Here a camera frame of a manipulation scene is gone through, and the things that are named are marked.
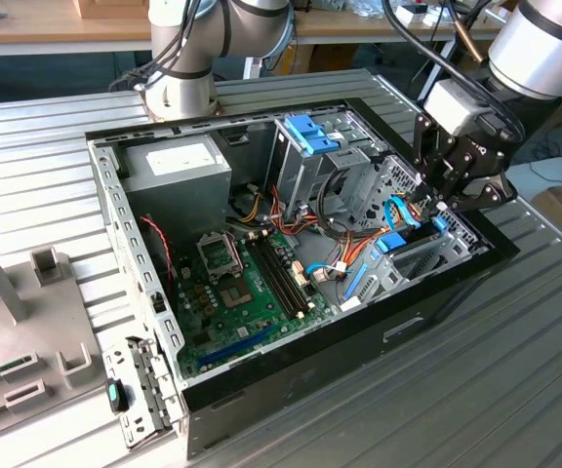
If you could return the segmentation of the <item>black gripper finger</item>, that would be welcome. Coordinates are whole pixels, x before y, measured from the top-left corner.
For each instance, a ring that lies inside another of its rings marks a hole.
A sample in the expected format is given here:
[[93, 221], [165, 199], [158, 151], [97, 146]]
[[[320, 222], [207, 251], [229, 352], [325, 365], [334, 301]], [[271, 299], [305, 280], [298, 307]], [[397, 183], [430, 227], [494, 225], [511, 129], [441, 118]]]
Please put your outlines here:
[[514, 200], [518, 192], [505, 173], [458, 181], [449, 192], [439, 193], [438, 212], [466, 213], [490, 209]]
[[453, 201], [461, 196], [455, 178], [450, 180], [446, 172], [452, 171], [448, 157], [458, 140], [426, 114], [418, 114], [415, 120], [412, 146], [412, 165], [417, 171], [419, 185], [413, 192], [412, 201], [426, 196], [441, 201]]

